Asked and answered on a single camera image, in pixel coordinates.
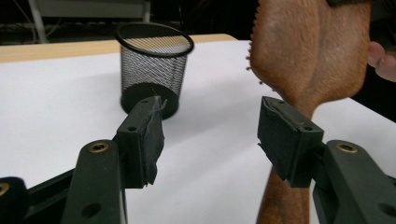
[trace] black plastic bracket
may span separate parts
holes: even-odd
[[[282,180],[293,188],[308,188],[312,156],[322,146],[323,130],[281,100],[262,97],[260,146]]]

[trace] wire mesh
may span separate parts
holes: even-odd
[[[167,100],[164,118],[176,113],[187,54],[193,49],[189,36],[157,23],[121,26],[116,38],[121,55],[121,105],[129,113],[137,102],[152,95]]]

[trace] brass screw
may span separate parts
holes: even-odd
[[[0,197],[3,196],[9,190],[8,183],[0,183]]]
[[[358,149],[345,143],[341,143],[337,145],[338,149],[345,151],[347,153],[357,153]]]
[[[96,143],[90,147],[91,153],[100,153],[106,150],[108,150],[108,143]]]

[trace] table surface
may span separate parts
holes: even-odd
[[[194,43],[235,40],[230,35],[192,35]],[[0,47],[0,63],[67,58],[120,52],[117,40]]]
[[[156,182],[126,191],[129,220],[254,223],[271,167],[257,146],[260,102],[279,96],[246,70],[247,41],[192,38],[180,108],[163,121]],[[0,176],[19,176],[30,188],[61,174],[126,117],[116,41],[1,47],[0,58]],[[395,123],[350,99],[321,105],[313,121],[324,142],[356,143],[396,176]],[[318,223],[312,203],[311,223]]]

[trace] wooden hairbrush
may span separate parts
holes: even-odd
[[[312,118],[322,103],[361,88],[371,2],[330,7],[325,0],[261,0],[250,67],[266,85]],[[257,223],[309,223],[309,189],[292,189],[271,171]]]

